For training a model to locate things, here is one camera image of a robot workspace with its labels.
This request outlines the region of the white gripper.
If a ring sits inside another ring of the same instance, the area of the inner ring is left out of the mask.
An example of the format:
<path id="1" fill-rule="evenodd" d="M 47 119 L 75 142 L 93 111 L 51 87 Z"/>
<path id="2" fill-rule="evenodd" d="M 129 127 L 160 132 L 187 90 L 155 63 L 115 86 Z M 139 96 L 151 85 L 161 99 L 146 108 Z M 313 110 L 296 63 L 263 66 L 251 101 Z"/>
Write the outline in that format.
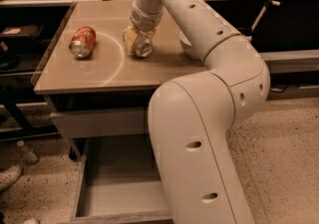
<path id="1" fill-rule="evenodd" d="M 155 27 L 160 23 L 162 14 L 162 3 L 135 1 L 132 4 L 131 21 L 139 31 L 145 32 L 147 38 L 152 39 L 156 34 Z M 129 26 L 123 32 L 124 46 L 130 55 L 135 53 L 136 40 L 139 35 L 134 26 Z"/>

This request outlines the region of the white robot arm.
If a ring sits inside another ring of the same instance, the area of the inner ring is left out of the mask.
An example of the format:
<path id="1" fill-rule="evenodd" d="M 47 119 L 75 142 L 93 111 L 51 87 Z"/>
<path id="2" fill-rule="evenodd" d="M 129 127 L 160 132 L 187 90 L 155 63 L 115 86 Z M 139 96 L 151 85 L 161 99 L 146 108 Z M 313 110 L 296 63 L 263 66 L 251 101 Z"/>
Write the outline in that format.
<path id="1" fill-rule="evenodd" d="M 255 113 L 269 70 L 247 38 L 203 0 L 135 0 L 129 52 L 146 57 L 146 34 L 169 12 L 206 69 L 172 79 L 152 95 L 149 133 L 174 224 L 255 224 L 226 132 Z"/>

